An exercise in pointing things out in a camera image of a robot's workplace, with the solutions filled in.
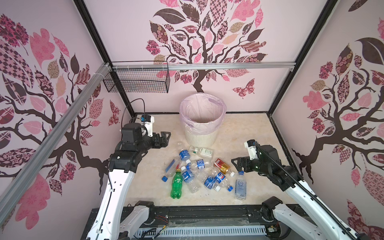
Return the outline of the pepsi label clear bottle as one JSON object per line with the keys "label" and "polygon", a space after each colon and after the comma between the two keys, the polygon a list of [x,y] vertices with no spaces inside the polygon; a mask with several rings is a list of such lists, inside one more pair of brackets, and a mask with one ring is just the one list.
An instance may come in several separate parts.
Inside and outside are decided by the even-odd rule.
{"label": "pepsi label clear bottle", "polygon": [[228,178],[219,169],[213,168],[211,173],[222,189],[226,189],[228,192],[234,189]]}

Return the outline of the green bottle yellow cap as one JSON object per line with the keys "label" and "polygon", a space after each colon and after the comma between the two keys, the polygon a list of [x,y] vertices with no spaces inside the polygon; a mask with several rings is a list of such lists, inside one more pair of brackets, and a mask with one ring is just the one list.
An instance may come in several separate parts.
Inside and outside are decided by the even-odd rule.
{"label": "green bottle yellow cap", "polygon": [[172,199],[180,199],[182,196],[182,187],[183,187],[183,178],[180,169],[176,169],[176,173],[174,175],[172,181],[172,190],[171,190],[171,198]]}

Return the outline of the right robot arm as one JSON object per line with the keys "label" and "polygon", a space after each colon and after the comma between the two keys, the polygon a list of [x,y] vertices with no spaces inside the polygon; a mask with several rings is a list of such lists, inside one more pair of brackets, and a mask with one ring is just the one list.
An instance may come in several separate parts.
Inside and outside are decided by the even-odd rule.
{"label": "right robot arm", "polygon": [[277,150],[256,141],[245,142],[247,157],[232,159],[238,171],[257,172],[296,201],[310,217],[295,213],[277,197],[262,203],[261,216],[267,222],[278,221],[305,240],[367,240],[369,236],[358,233],[337,217],[315,194],[303,177],[291,166],[282,165]]}

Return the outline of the clear bottle blue stripe label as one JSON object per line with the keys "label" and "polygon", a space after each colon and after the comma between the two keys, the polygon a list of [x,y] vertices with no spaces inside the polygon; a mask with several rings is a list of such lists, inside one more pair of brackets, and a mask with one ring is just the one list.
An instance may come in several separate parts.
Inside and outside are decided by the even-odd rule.
{"label": "clear bottle blue stripe label", "polygon": [[180,167],[181,162],[182,162],[182,160],[180,159],[180,157],[174,157],[168,163],[168,165],[166,166],[166,168],[164,170],[164,175],[162,177],[163,182],[167,182],[168,179],[172,178],[175,175],[176,169],[178,169]]}

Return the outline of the amber bottle red label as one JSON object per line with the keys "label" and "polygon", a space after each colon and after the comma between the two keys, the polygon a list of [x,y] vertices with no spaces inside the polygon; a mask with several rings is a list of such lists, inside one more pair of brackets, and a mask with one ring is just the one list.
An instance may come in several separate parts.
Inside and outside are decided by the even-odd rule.
{"label": "amber bottle red label", "polygon": [[214,165],[224,175],[229,174],[231,177],[233,177],[235,175],[235,172],[231,170],[231,167],[226,162],[224,162],[222,159],[220,159],[220,158],[217,158],[214,161]]}

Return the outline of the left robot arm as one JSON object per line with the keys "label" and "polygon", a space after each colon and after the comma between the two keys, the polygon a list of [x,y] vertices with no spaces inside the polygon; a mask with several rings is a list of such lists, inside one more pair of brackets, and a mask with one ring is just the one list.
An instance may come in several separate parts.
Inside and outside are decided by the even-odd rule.
{"label": "left robot arm", "polygon": [[143,223],[153,217],[153,203],[138,203],[122,220],[123,208],[129,187],[142,159],[150,149],[165,148],[170,132],[152,132],[152,127],[128,123],[121,129],[122,139],[110,156],[108,184],[98,214],[88,231],[88,240],[117,240],[122,235],[130,240]]}

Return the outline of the tall clear water bottle blue cap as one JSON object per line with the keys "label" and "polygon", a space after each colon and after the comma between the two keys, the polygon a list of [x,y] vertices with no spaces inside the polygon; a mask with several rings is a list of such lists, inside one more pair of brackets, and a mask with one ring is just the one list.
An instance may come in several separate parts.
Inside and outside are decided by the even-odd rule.
{"label": "tall clear water bottle blue cap", "polygon": [[245,200],[247,197],[247,181],[245,178],[245,172],[239,171],[236,178],[235,197],[238,200]]}

